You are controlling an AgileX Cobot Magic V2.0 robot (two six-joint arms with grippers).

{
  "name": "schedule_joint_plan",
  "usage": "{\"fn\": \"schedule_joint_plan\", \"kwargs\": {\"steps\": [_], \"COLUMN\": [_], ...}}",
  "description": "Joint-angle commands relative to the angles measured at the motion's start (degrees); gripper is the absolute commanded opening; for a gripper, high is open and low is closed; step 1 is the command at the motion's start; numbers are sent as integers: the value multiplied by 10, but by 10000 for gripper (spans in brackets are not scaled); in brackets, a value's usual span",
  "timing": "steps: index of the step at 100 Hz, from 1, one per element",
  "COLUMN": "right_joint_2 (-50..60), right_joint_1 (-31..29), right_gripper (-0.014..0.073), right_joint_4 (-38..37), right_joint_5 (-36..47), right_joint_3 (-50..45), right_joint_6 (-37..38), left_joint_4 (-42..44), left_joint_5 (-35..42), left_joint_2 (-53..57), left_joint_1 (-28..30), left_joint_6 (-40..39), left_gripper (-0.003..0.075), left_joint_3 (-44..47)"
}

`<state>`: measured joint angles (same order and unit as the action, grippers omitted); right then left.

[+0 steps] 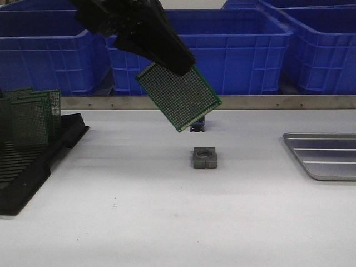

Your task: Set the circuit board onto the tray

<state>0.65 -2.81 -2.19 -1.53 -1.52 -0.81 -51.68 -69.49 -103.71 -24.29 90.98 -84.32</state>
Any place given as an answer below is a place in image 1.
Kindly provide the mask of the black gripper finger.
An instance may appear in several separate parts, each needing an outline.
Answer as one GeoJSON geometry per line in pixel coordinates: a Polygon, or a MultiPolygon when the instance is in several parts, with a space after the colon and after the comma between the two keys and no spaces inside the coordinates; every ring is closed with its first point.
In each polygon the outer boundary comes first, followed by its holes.
{"type": "Polygon", "coordinates": [[[134,33],[117,35],[113,45],[123,51],[167,66],[167,36],[161,33],[134,33]]]}
{"type": "Polygon", "coordinates": [[[160,1],[143,1],[139,8],[139,41],[149,59],[183,76],[195,56],[171,25],[160,1]]]}

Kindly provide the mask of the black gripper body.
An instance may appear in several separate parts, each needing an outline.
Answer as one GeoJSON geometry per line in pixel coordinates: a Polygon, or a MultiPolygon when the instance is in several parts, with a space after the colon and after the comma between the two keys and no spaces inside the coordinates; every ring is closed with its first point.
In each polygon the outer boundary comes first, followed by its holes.
{"type": "Polygon", "coordinates": [[[94,34],[104,37],[130,31],[141,22],[163,24],[159,1],[70,1],[77,11],[75,19],[94,34]]]}

